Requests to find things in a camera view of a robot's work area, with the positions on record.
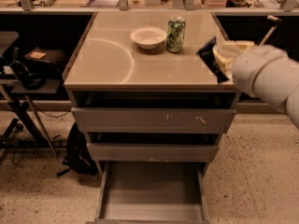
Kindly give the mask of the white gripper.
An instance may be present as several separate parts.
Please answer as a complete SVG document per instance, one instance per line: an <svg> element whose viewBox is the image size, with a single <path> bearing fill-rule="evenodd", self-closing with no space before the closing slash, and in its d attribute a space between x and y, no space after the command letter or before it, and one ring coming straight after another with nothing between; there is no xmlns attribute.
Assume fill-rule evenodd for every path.
<svg viewBox="0 0 299 224"><path fill-rule="evenodd" d="M235 86L250 97L255 97L254 83L262 70L273 61L288 57L285 50L271 45L254 46L253 41L228 40L212 49L224 75L232 78Z"/></svg>

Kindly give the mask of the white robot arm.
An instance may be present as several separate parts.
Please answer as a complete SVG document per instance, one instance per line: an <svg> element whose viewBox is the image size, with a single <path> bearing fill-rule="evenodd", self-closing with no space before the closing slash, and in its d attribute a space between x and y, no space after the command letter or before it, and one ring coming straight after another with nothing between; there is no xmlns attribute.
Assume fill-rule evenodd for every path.
<svg viewBox="0 0 299 224"><path fill-rule="evenodd" d="M299 128L299 62L283 49L226 41L213 47L217 64L234 85L289 117Z"/></svg>

